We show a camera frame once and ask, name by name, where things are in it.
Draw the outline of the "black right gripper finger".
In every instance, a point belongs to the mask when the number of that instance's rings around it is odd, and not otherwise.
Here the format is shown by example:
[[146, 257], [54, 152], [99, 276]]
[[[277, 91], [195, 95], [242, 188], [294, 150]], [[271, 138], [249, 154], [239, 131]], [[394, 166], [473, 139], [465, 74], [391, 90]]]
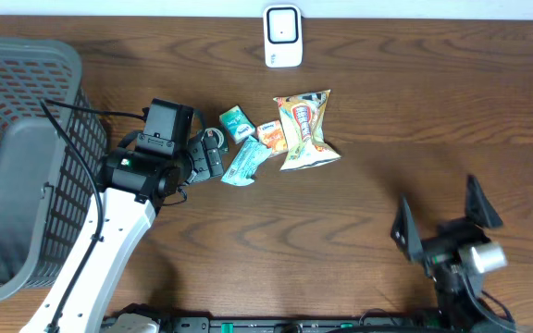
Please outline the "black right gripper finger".
[[391, 227], [390, 237], [410, 262], [416, 263], [422, 260], [424, 254], [422, 241], [410, 206], [404, 195], [399, 199], [398, 210]]
[[502, 219], [485, 196], [477, 178], [466, 179], [465, 217], [482, 228], [501, 228]]

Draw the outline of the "dark green round-label box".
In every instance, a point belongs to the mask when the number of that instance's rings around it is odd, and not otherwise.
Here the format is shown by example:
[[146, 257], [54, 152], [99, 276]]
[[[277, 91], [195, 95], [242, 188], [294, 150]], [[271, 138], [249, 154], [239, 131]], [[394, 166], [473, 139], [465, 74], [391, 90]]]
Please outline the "dark green round-label box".
[[223, 127], [210, 127], [205, 129], [208, 137], [214, 137], [217, 141], [217, 148], [222, 154], [229, 152], [229, 144]]

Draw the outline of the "green tissue pack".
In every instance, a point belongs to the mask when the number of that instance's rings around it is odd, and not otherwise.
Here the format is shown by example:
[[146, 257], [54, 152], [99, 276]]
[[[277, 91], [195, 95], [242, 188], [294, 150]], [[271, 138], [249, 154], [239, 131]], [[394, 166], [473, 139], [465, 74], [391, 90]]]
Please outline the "green tissue pack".
[[219, 121], [236, 144], [243, 142], [255, 133], [254, 124], [238, 105], [221, 114]]

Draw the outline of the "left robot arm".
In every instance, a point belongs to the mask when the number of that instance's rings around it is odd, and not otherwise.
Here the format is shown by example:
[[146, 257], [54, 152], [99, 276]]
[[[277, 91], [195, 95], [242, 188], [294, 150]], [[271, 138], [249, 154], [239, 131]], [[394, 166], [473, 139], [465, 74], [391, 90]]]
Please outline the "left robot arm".
[[97, 332], [127, 262], [167, 197], [222, 175], [215, 135], [201, 130], [177, 146], [133, 135], [105, 156], [82, 230], [25, 332]]

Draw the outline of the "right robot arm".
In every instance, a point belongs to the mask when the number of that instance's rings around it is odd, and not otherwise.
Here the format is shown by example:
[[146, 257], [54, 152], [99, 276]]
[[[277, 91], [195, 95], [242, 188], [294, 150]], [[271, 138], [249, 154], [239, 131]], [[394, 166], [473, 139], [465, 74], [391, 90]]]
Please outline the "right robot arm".
[[460, 332], [516, 332], [508, 309], [504, 316], [491, 310], [484, 298], [484, 277], [508, 265], [503, 247], [490, 239], [487, 229], [500, 228], [502, 219], [487, 199], [478, 179], [466, 179], [465, 215], [437, 226], [437, 235], [419, 236], [404, 196], [390, 230], [396, 246], [411, 263], [422, 266], [434, 282], [438, 321], [442, 328]]

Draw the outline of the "orange snack packet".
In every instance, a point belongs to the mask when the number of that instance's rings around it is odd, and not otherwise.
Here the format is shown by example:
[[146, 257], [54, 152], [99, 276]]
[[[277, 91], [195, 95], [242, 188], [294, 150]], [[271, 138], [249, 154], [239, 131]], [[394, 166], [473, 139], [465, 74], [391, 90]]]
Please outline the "orange snack packet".
[[271, 149], [271, 157], [288, 152], [288, 144], [279, 120], [258, 126], [256, 133], [258, 140]]

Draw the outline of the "teal wrapper packet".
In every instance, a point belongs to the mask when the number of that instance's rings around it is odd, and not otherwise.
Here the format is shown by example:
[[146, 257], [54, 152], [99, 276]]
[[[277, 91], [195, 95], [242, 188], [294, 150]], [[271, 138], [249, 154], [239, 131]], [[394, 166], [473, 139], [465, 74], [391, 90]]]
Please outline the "teal wrapper packet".
[[271, 153], [272, 149], [255, 137], [247, 138], [222, 176], [221, 181], [238, 187], [254, 183], [254, 173], [271, 156]]

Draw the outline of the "yellow snack chip bag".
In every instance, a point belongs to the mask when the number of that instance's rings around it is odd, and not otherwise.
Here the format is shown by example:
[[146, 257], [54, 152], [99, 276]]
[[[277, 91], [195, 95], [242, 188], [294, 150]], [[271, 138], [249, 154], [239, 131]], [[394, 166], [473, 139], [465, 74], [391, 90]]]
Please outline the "yellow snack chip bag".
[[341, 156], [329, 146], [322, 130], [331, 90], [275, 97], [281, 126], [288, 145], [281, 171], [319, 167]]

